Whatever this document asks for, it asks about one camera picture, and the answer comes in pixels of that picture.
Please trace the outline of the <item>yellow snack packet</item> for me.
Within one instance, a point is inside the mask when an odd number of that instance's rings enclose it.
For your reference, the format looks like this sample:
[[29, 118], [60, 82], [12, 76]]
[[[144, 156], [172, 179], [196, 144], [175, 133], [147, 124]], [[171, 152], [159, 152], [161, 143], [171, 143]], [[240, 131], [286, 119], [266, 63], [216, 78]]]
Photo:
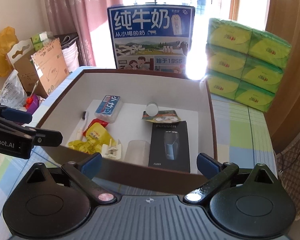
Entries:
[[102, 145], [109, 145], [110, 140], [115, 144], [116, 140], [108, 133], [101, 124], [91, 126], [86, 135], [86, 140], [74, 140], [68, 143], [68, 148], [87, 154], [101, 153]]

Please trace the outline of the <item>white power plug adapter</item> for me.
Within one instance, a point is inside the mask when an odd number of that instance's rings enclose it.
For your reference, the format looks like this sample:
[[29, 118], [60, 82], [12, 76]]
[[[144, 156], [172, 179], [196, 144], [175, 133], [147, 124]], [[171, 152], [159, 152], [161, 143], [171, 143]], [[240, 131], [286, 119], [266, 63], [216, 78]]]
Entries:
[[110, 140], [109, 145], [103, 144], [101, 155], [103, 158], [112, 159], [112, 160], [120, 160], [122, 157], [122, 144], [118, 140], [113, 144], [112, 140]]

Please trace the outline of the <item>clear plastic cup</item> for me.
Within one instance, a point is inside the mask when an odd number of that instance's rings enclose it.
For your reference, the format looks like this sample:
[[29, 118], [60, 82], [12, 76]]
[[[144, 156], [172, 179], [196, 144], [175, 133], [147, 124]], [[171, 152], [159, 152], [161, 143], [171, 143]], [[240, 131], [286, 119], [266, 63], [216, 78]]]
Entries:
[[131, 140], [128, 143], [124, 161], [134, 165], [148, 166], [150, 143], [144, 140]]

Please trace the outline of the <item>white toothbrush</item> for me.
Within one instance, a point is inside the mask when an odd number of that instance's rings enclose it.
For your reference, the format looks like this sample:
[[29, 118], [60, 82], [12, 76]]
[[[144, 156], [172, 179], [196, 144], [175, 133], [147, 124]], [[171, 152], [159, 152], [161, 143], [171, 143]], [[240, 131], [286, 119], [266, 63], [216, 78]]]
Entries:
[[79, 129], [77, 130], [77, 134], [76, 134], [76, 140], [82, 140], [83, 139], [83, 132], [84, 132], [85, 127], [87, 125], [88, 115], [89, 115], [88, 111], [84, 111], [82, 113], [80, 126], [79, 126]]

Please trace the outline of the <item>clear plastic bag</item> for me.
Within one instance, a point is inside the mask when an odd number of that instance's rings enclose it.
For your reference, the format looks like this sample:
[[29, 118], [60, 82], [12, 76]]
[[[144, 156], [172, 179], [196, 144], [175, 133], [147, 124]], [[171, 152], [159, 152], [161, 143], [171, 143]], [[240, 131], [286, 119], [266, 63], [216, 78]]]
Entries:
[[18, 71], [13, 70], [0, 90], [0, 103], [11, 108], [20, 109], [26, 103], [27, 94], [18, 77]]

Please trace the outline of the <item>brown cardboard carton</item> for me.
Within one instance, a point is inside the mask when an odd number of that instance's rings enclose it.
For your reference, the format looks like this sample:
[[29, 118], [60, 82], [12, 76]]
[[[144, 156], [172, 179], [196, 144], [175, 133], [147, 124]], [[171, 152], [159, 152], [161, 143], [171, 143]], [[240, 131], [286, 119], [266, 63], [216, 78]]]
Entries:
[[7, 53], [7, 60], [18, 71], [25, 91], [34, 91], [42, 98], [47, 98], [69, 76], [59, 39], [38, 51], [31, 40], [20, 41]]

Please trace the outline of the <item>red snack packet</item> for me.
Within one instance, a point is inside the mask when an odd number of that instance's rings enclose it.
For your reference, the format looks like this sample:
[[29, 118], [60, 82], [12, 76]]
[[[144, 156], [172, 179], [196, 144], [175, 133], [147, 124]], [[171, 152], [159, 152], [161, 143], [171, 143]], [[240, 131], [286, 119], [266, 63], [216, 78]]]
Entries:
[[93, 119], [93, 120], [90, 122], [90, 124], [88, 125], [88, 127], [87, 127], [86, 130], [84, 131], [83, 135], [86, 135], [88, 129], [89, 129], [91, 126], [93, 126], [94, 124], [96, 124], [96, 123], [101, 124], [104, 128], [106, 128], [106, 126], [108, 125], [108, 122], [103, 121], [103, 120], [98, 119], [98, 118], [95, 118], [95, 119]]

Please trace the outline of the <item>black shaver box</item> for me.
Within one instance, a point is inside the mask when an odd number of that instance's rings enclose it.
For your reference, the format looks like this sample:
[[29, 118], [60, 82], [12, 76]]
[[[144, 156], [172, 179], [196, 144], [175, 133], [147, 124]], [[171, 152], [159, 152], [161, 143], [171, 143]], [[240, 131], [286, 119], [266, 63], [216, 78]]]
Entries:
[[153, 124], [149, 167], [190, 172], [190, 151], [187, 123]]

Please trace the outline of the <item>yellow plastic bag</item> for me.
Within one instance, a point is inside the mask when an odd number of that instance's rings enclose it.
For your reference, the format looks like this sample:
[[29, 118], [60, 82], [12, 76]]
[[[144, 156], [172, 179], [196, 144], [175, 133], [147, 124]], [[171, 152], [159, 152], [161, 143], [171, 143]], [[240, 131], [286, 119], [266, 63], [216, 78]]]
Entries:
[[5, 77], [10, 73], [11, 67], [6, 55], [18, 42], [14, 28], [6, 27], [0, 32], [0, 77]]

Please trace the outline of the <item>brown quilted chair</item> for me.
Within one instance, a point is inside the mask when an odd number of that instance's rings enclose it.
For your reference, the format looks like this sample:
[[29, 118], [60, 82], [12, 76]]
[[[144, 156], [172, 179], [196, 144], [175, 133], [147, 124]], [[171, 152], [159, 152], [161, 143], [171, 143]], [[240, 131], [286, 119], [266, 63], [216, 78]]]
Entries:
[[296, 207], [300, 220], [300, 137], [276, 155], [279, 180]]

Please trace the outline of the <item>green round-label card packet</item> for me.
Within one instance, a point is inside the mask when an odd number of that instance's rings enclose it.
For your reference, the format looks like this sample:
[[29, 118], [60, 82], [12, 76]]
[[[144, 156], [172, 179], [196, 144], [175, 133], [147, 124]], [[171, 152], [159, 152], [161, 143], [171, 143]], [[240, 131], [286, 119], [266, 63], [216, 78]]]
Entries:
[[175, 110], [158, 111], [157, 115], [149, 116], [145, 111], [143, 112], [142, 120], [149, 121], [156, 124], [171, 124], [180, 122], [181, 119]]

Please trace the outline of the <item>white stacked buckets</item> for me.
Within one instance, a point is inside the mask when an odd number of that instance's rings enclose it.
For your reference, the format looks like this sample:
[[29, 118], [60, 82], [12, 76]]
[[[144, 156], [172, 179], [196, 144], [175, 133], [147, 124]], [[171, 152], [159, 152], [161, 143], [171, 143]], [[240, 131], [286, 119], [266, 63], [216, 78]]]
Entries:
[[68, 68], [68, 71], [74, 72], [77, 68], [79, 68], [79, 52], [77, 48], [76, 41], [70, 45], [68, 48], [62, 49], [62, 53], [64, 56], [64, 60], [66, 63], [66, 66]]

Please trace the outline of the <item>small white lidded jar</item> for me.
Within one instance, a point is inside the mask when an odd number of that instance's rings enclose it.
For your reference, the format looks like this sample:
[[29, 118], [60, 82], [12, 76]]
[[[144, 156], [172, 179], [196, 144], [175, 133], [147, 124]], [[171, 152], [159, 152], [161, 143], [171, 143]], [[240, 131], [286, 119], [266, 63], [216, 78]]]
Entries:
[[159, 107], [155, 102], [149, 102], [147, 103], [145, 111], [149, 116], [156, 116], [159, 112]]

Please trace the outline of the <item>green tissue pack bundle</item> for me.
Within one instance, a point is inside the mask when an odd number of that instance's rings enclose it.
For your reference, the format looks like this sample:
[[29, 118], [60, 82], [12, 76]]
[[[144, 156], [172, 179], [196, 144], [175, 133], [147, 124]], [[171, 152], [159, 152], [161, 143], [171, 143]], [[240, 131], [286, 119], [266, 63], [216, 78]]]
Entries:
[[210, 92], [267, 112], [291, 49], [287, 41], [267, 31], [211, 18], [206, 44]]

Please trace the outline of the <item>blue milk carton box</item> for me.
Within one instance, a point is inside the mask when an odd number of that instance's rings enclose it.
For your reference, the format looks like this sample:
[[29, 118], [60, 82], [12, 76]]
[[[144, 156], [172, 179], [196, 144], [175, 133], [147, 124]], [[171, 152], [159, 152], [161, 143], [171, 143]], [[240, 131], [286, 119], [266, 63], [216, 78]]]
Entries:
[[143, 4], [107, 9], [117, 69], [185, 73], [195, 8]]

